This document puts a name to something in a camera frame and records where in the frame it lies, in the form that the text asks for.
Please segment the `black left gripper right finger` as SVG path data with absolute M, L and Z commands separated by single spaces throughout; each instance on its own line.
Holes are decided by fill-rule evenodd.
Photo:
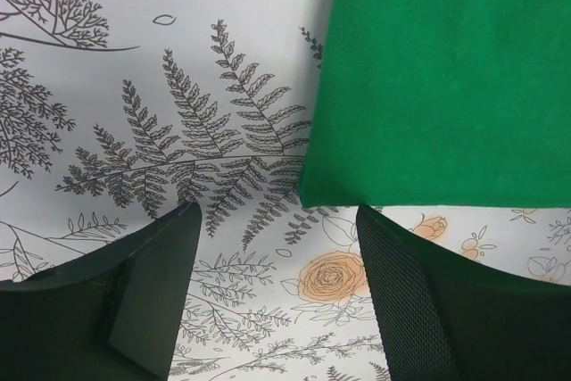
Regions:
M 366 205 L 356 228 L 392 379 L 569 379 L 567 286 L 471 261 Z

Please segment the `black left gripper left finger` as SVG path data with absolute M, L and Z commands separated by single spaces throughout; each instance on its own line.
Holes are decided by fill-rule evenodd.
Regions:
M 4 380 L 165 380 L 201 231 L 186 203 L 96 251 L 1 284 Z

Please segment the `green t shirt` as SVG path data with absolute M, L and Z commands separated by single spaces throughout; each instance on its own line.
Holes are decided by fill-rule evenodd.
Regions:
M 303 206 L 570 204 L 570 0 L 334 0 Z

